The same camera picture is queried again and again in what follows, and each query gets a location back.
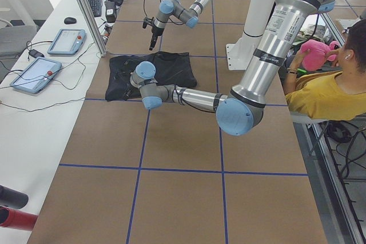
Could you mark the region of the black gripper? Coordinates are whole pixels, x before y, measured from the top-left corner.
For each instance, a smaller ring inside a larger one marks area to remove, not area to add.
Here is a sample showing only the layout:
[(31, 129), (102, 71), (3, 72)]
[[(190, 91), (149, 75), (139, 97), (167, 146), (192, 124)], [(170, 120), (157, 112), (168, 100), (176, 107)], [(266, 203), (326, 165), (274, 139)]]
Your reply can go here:
[(165, 29), (165, 23), (159, 21), (157, 18), (152, 17), (145, 17), (142, 23), (142, 28), (145, 29), (148, 26), (150, 26), (151, 32), (152, 32), (152, 38), (150, 41), (149, 50), (153, 50), (156, 46), (157, 40), (159, 36), (162, 36), (164, 29)]
[(129, 99), (133, 98), (133, 94), (134, 94), (134, 86), (132, 86), (130, 83), (126, 85), (126, 89), (125, 92), (122, 95), (122, 99), (124, 101), (127, 101)]

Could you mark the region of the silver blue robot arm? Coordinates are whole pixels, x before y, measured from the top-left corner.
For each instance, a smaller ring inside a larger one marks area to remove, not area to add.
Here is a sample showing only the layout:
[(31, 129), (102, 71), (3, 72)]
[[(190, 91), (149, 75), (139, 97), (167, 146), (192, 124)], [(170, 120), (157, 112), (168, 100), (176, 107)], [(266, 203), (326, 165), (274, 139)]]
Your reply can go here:
[(160, 2), (158, 13), (155, 17), (145, 17), (142, 27), (152, 27), (152, 38), (149, 49), (153, 50), (158, 37), (163, 35), (165, 26), (171, 16), (176, 17), (182, 24), (189, 28), (194, 28), (198, 22), (198, 17), (202, 14), (205, 6), (211, 0), (195, 0), (189, 8), (184, 8), (179, 0), (162, 0)]
[(176, 102), (215, 113), (219, 127), (243, 135), (262, 120), (265, 95), (307, 16), (331, 11), (335, 0), (251, 0), (243, 35), (229, 45), (227, 56), (244, 75), (228, 95), (158, 85), (155, 66), (143, 61), (131, 73), (130, 84), (141, 94), (146, 109)]

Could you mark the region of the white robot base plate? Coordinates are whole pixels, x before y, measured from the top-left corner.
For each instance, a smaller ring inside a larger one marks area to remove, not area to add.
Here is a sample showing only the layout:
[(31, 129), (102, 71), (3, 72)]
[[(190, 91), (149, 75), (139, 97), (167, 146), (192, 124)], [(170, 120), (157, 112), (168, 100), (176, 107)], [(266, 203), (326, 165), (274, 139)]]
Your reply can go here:
[(258, 44), (258, 38), (241, 37), (236, 43), (226, 45), (229, 70), (246, 70)]

